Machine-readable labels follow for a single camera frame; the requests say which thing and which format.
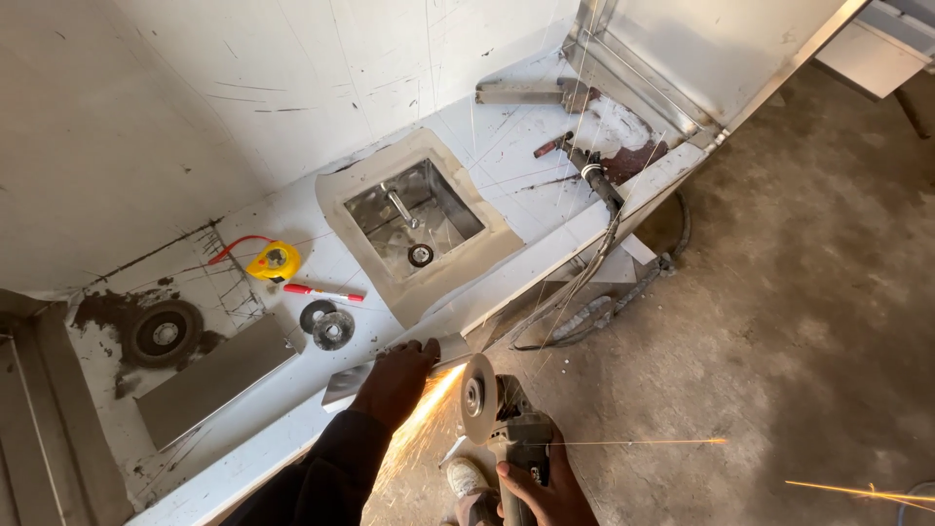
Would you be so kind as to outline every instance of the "red marker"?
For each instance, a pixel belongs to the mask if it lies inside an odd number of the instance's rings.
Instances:
[[[295,292],[296,294],[315,294],[317,296],[325,296],[326,298],[339,298],[350,301],[364,300],[364,297],[360,296],[359,294],[341,294],[339,292],[328,292],[326,290],[322,290],[321,288],[311,288],[310,286],[304,285],[288,284],[285,285],[282,290],[286,292]]]

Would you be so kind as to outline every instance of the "hand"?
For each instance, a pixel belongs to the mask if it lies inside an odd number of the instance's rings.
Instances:
[[[390,432],[396,431],[422,398],[425,378],[440,352],[439,341],[429,338],[425,347],[412,340],[377,355],[349,409],[373,416]]]
[[[554,422],[552,437],[548,486],[540,486],[529,473],[506,462],[496,465],[500,484],[529,506],[539,526],[597,526],[597,518],[568,463],[565,438]],[[496,512],[503,517],[503,504],[496,507]]]

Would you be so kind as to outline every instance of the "flap disc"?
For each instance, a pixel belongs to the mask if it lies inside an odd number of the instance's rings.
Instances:
[[[486,444],[490,438],[498,406],[494,366],[486,356],[477,353],[461,376],[461,419],[467,438],[476,446]]]

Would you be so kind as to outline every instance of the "angle grinder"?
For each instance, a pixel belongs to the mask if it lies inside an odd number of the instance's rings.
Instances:
[[[494,374],[481,353],[467,363],[461,378],[461,418],[467,438],[487,445],[502,460],[526,470],[542,486],[549,485],[552,420],[535,409],[512,374]],[[504,526],[536,526],[529,506],[500,486]]]

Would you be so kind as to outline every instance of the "white sneaker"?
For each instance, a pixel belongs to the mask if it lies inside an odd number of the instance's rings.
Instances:
[[[448,463],[448,486],[460,499],[475,488],[490,488],[481,470],[468,459],[456,458]]]

